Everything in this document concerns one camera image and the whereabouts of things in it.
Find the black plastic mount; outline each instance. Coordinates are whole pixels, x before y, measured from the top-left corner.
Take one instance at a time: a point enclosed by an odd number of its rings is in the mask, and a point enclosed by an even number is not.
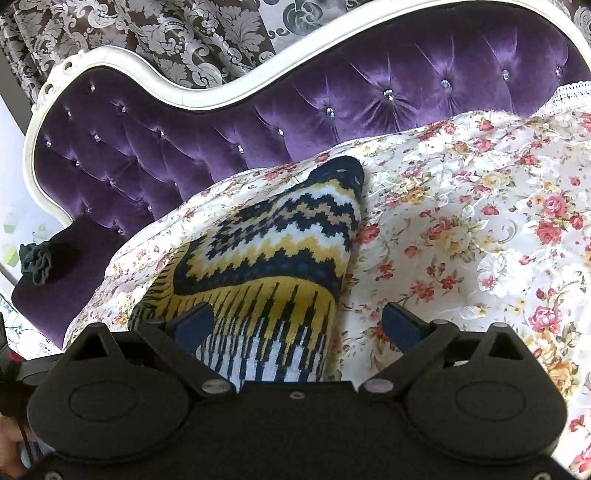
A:
[[[88,326],[29,402],[55,452],[24,478],[573,478],[550,457],[564,401],[504,323],[460,332],[391,303],[384,329],[405,355],[358,391],[247,382],[237,393],[180,340],[213,323],[208,307],[136,332]]]

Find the black fabric flower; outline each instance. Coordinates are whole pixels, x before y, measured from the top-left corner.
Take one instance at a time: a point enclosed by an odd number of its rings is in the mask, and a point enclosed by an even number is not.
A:
[[[49,242],[39,245],[21,245],[18,249],[21,259],[21,272],[30,273],[33,276],[34,285],[43,285],[49,278],[51,270],[51,251]]]

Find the white carved wooden frame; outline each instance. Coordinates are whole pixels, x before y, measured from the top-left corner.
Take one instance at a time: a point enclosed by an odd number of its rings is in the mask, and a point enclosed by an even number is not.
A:
[[[303,37],[246,75],[207,90],[192,90],[176,85],[160,75],[142,57],[119,47],[103,46],[68,57],[51,70],[47,82],[41,88],[37,104],[33,106],[33,117],[24,147],[23,168],[27,189],[42,209],[64,226],[71,224],[68,213],[39,186],[33,165],[35,142],[47,112],[61,92],[76,77],[91,68],[105,66],[119,70],[161,102],[186,110],[206,111],[231,105],[252,95],[305,61],[375,25],[413,11],[469,1],[476,0],[372,0]],[[591,69],[591,47],[570,18],[550,0],[489,1],[518,5],[544,17],[573,42]]]

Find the human hand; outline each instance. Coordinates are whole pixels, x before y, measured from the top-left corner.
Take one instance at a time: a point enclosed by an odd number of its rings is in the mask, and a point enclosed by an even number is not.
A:
[[[30,429],[25,428],[25,433],[29,441],[35,439]],[[27,471],[21,462],[18,450],[18,444],[22,441],[18,422],[0,415],[0,472],[11,478],[17,478]]]

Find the knitted pillow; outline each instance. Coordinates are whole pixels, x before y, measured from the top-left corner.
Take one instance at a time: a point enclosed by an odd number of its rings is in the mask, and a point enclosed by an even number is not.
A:
[[[197,357],[237,387],[244,380],[316,381],[360,222],[364,173],[327,161],[285,192],[183,245],[129,317],[171,320],[202,301],[213,333]]]

